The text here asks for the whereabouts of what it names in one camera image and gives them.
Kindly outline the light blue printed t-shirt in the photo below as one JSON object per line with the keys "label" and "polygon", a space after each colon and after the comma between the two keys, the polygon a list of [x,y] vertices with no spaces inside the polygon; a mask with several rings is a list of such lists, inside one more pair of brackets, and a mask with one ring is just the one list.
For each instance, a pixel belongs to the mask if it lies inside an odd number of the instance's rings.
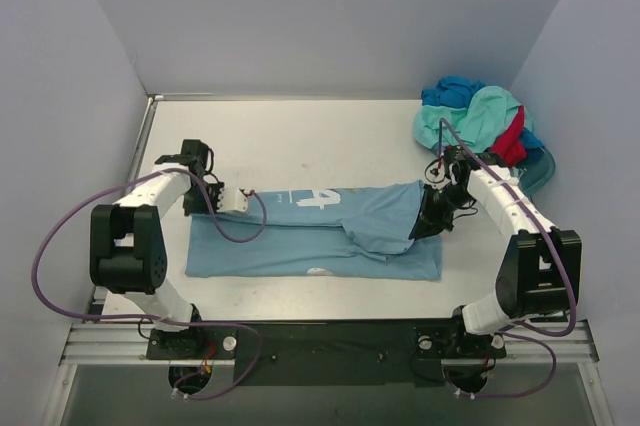
{"label": "light blue printed t-shirt", "polygon": [[423,184],[261,192],[244,214],[193,216],[185,273],[437,281],[439,237],[412,240]]}

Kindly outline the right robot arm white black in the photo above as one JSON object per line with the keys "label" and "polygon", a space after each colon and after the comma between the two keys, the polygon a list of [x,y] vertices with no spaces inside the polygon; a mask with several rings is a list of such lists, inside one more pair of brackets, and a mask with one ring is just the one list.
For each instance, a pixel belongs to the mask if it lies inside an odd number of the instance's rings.
{"label": "right robot arm white black", "polygon": [[447,329],[450,350],[469,355],[481,345],[482,335],[560,312],[569,314],[569,324],[556,335],[569,334],[575,327],[579,298],[579,235],[561,230],[545,218],[496,153],[476,155],[461,146],[448,146],[436,160],[436,170],[444,176],[445,184],[424,187],[411,239],[451,231],[455,212],[474,202],[509,240],[493,291],[463,306],[462,321]]}

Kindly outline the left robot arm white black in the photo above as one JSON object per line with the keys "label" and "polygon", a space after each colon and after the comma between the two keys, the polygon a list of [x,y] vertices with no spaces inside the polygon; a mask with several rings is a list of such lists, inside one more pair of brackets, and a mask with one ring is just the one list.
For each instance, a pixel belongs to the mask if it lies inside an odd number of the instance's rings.
{"label": "left robot arm white black", "polygon": [[206,334],[195,305],[181,297],[167,278],[168,256],[161,219],[177,201],[186,216],[215,207],[224,185],[204,183],[213,167],[213,150],[186,139],[178,154],[154,163],[155,176],[111,205],[98,205],[90,221],[90,277],[94,285],[121,295],[171,333],[170,346],[184,358],[199,355]]}

